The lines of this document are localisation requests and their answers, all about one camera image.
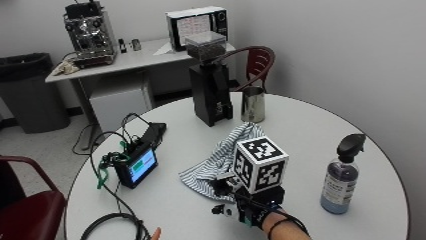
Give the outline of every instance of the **round white table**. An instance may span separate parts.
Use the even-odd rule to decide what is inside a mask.
[[[118,196],[132,208],[136,217],[152,233],[162,228],[160,240],[231,239],[258,240],[266,236],[256,228],[223,215],[212,215],[219,203],[200,196],[178,178],[178,173],[211,154],[215,143],[226,138],[239,119],[240,94],[231,93],[234,118],[210,128],[196,118],[191,98],[175,101],[142,117],[164,122],[167,130],[155,150],[158,167],[135,189],[119,187]],[[359,178],[345,214],[332,215],[319,205],[326,167],[335,158],[341,138],[359,133],[347,121],[302,101],[264,95],[266,118],[259,123],[266,136],[288,154],[282,187],[284,210],[304,223],[312,239],[401,240],[407,238],[408,210],[404,190],[388,159],[371,139],[364,152],[355,157]],[[146,125],[134,119],[126,125],[130,135],[142,135]],[[107,152],[119,151],[119,137],[110,136],[94,151],[94,161]],[[117,186],[114,169],[109,169],[107,186]],[[97,190],[97,179],[85,162],[69,193],[65,213],[67,240],[79,239],[89,224],[107,213],[117,212],[115,199],[103,189]],[[89,239],[134,239],[130,222],[115,219],[105,222]]]

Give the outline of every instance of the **black spray nozzle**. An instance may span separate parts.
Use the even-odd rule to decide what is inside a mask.
[[[347,135],[336,147],[337,159],[343,163],[351,163],[359,151],[363,151],[364,134]]]

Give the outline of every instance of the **stainless steel pitcher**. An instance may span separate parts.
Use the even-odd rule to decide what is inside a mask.
[[[242,90],[240,120],[258,123],[264,119],[264,90],[248,86]]]

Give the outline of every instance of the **red chair cushion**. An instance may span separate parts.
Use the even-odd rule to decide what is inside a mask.
[[[65,198],[59,192],[39,192],[0,210],[1,240],[54,240]]]

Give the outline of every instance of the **black trash can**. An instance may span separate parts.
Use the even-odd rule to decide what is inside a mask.
[[[0,96],[25,133],[69,125],[57,87],[45,83],[51,67],[47,53],[0,58]]]

